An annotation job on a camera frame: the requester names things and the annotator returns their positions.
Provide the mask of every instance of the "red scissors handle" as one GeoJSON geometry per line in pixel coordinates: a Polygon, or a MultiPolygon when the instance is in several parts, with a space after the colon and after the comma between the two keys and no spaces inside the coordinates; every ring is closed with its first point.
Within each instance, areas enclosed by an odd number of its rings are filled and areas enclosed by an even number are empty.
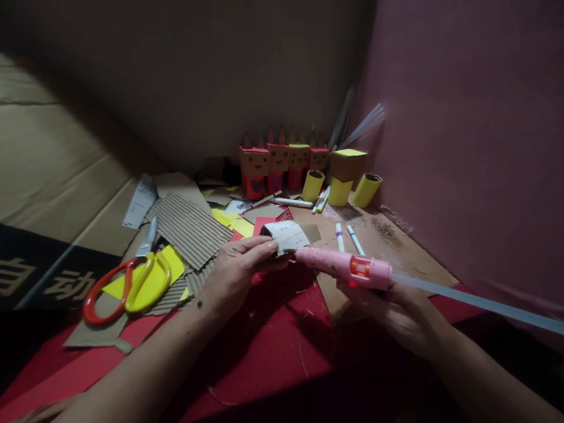
{"type": "Polygon", "coordinates": [[[123,314],[123,312],[125,311],[125,301],[132,286],[133,268],[135,267],[137,260],[138,258],[135,257],[125,263],[120,264],[115,269],[111,270],[105,276],[103,276],[98,282],[96,282],[96,284],[92,287],[92,289],[86,296],[84,306],[82,307],[82,315],[86,323],[94,326],[105,325],[114,322],[123,314]],[[123,269],[125,269],[125,285],[123,286],[122,300],[120,301],[116,311],[114,311],[112,314],[107,317],[98,316],[94,308],[98,294],[100,293],[102,288],[110,283],[112,278],[123,269]]]}

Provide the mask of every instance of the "scissors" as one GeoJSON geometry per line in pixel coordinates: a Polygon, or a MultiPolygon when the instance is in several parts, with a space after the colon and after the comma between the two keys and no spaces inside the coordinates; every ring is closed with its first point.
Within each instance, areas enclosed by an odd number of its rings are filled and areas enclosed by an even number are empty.
{"type": "Polygon", "coordinates": [[[117,320],[124,313],[124,311],[127,311],[128,313],[143,313],[150,306],[156,303],[160,297],[163,296],[167,288],[170,286],[172,271],[170,269],[169,262],[166,260],[161,251],[159,251],[157,254],[154,254],[152,252],[153,243],[155,242],[155,238],[157,236],[157,225],[158,221],[157,217],[155,216],[153,220],[151,220],[151,224],[149,226],[149,234],[147,235],[147,238],[145,238],[145,240],[141,243],[141,246],[137,250],[135,257],[125,263],[120,264],[115,269],[108,272],[92,287],[92,289],[86,296],[84,306],[82,307],[82,314],[86,323],[94,326],[105,325],[117,320]],[[141,270],[139,276],[137,276],[135,281],[133,281],[133,269],[137,264],[141,263],[143,259],[145,260],[143,269],[141,270]],[[144,304],[136,304],[135,299],[137,298],[137,294],[139,293],[139,290],[141,289],[143,283],[145,283],[147,276],[149,276],[149,274],[153,270],[155,261],[158,261],[164,270],[165,277],[162,281],[162,284],[151,295],[151,297],[147,301],[145,301],[144,304]],[[109,316],[100,317],[96,313],[94,307],[96,298],[98,297],[98,294],[100,293],[102,288],[110,283],[112,281],[112,278],[122,270],[125,270],[125,283],[123,287],[123,296],[119,303],[119,306],[117,307],[117,310],[109,316]]]}

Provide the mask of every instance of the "pink glue gun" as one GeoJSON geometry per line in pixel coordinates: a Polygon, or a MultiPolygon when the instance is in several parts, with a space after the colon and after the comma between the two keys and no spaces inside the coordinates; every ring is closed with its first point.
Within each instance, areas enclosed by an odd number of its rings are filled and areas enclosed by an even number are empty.
{"type": "Polygon", "coordinates": [[[390,263],[375,258],[358,257],[315,247],[300,247],[295,255],[297,261],[308,267],[368,289],[387,291],[392,278],[390,263]]]}

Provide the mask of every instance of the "hand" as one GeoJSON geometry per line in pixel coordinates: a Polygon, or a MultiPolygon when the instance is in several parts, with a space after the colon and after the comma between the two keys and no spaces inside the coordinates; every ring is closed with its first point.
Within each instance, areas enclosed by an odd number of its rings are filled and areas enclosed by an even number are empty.
{"type": "Polygon", "coordinates": [[[455,344],[458,331],[417,288],[394,284],[384,299],[372,291],[337,281],[337,288],[364,309],[405,348],[437,363],[455,344]]]}
{"type": "Polygon", "coordinates": [[[229,319],[241,308],[256,272],[282,270],[288,266],[288,260],[265,262],[277,249],[278,241],[267,236],[223,245],[198,296],[201,307],[212,307],[214,312],[229,319]]]}

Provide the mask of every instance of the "pink wall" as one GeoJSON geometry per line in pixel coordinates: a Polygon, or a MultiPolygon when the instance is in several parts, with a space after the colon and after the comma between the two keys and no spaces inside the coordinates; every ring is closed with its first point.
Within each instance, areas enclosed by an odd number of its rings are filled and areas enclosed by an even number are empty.
{"type": "Polygon", "coordinates": [[[378,5],[351,127],[381,203],[476,293],[564,319],[564,2],[378,5]]]}

